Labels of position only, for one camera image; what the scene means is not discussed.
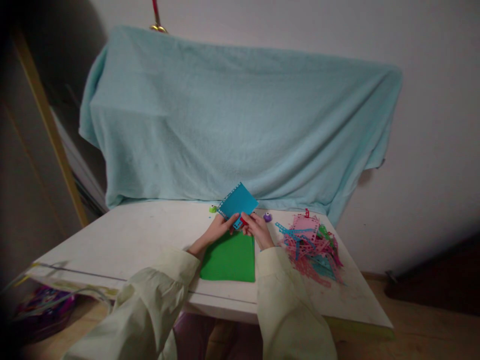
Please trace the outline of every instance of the person's left hand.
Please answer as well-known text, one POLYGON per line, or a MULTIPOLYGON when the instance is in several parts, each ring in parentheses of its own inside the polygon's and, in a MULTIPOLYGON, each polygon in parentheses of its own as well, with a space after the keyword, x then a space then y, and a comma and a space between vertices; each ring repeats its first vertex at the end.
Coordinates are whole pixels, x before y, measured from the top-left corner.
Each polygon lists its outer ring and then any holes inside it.
POLYGON ((234 233, 234 228, 232 225, 237 221, 239 216, 240 214, 236 213, 227 221, 225 221, 222 215, 217 214, 205 233, 193 243, 187 252, 197 258, 200 258, 202 251, 220 239, 228 230, 230 230, 230 235, 234 233))
POLYGON ((200 239, 203 239, 210 245, 220 239, 227 232, 227 230, 230 230, 230 235, 233 234, 234 228, 232 226, 237 221, 239 216, 240 214, 236 213, 227 221, 225 221, 222 215, 217 214, 200 239))

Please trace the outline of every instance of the wooden floor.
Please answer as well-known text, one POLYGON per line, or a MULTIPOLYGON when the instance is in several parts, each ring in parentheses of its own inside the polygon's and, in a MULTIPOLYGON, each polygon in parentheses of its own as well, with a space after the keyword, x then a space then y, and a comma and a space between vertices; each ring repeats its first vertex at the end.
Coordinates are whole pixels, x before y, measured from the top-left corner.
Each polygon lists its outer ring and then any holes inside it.
MULTIPOLYGON (((333 331, 339 359, 480 359, 480 317, 392 300, 383 292, 383 281, 368 280, 368 284, 393 323, 396 340, 365 342, 352 338, 345 341, 339 340, 333 331)), ((32 359, 60 359, 105 315, 102 304, 84 298, 65 330, 27 346, 25 352, 32 359)), ((233 325, 231 321, 217 321, 210 336, 207 359, 221 358, 233 325)))

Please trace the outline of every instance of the green foam sheet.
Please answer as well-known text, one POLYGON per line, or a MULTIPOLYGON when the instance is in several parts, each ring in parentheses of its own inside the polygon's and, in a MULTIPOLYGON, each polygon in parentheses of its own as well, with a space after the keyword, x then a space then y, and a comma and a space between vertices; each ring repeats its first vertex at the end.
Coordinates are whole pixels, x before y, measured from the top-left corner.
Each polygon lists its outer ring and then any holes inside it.
POLYGON ((236 231, 233 235, 227 232, 207 248, 200 278, 254 283, 254 238, 241 231, 236 231))

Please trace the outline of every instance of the light blue towel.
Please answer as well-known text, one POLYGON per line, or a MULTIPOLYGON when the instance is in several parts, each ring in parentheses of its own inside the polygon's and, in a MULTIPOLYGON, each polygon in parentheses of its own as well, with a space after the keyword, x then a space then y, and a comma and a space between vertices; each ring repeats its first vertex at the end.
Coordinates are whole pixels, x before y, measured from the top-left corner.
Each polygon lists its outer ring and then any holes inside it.
POLYGON ((105 156, 110 208, 221 200, 242 181, 261 208, 336 225, 362 171, 382 164, 401 83, 389 65, 118 27, 80 134, 105 156))

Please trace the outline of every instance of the beige sleeve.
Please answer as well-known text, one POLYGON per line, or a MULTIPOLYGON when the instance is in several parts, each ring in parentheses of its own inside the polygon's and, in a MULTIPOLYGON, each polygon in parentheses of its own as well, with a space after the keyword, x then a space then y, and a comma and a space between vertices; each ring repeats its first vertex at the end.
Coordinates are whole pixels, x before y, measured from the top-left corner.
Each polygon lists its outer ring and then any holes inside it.
POLYGON ((175 248, 131 277, 112 314, 74 344, 64 359, 158 359, 200 265, 175 248))
POLYGON ((257 257, 258 322, 264 359, 336 359, 329 326, 307 296, 300 273, 285 251, 272 247, 257 257))

